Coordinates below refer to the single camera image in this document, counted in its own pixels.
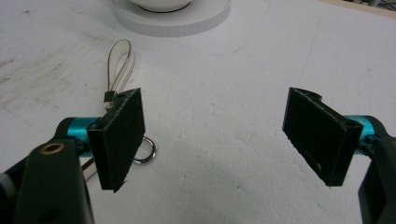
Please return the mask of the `white strap keychain with ring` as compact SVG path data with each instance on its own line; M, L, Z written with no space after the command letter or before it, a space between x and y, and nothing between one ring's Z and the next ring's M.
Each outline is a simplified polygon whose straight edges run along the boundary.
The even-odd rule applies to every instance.
M123 91L133 69L134 52L131 42L127 39L117 41L112 47L107 60L107 89L103 102L106 112L114 105L115 100L113 100L113 97ZM77 118L70 125L68 133L89 145L88 133L83 128L88 128L97 119L99 118ZM152 138L144 136L143 143L143 145L149 144L151 146L151 152L146 158L135 156L134 163L138 165L147 165L152 162L158 151L158 146ZM80 162L82 163L81 168L84 178L88 180L96 173L96 167L90 149L80 156Z

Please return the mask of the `white round foam disc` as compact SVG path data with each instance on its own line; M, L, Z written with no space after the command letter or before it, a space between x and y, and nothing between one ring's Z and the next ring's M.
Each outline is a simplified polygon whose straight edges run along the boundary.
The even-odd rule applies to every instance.
M192 0L180 10L151 12L131 0L113 0L113 11L125 28L156 37L182 37L208 31L224 22L231 10L231 0Z

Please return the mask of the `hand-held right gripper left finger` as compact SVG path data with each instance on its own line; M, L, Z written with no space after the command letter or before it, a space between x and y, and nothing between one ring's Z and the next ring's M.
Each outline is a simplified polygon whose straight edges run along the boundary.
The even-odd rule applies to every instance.
M125 182L145 134L141 89L115 94L102 117L66 118L55 138L71 139L81 156L92 156L102 189L117 192Z

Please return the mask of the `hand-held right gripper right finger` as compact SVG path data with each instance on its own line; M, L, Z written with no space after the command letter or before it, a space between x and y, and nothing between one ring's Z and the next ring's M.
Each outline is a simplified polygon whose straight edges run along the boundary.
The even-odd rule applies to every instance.
M340 187L354 154L372 158L384 125L367 115L343 116L312 91L289 88L282 131L328 187Z

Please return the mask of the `white bowl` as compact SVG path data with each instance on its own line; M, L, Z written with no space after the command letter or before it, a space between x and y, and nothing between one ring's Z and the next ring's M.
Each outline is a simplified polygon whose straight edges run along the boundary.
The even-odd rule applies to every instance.
M192 0L130 0L145 10L172 12L187 6Z

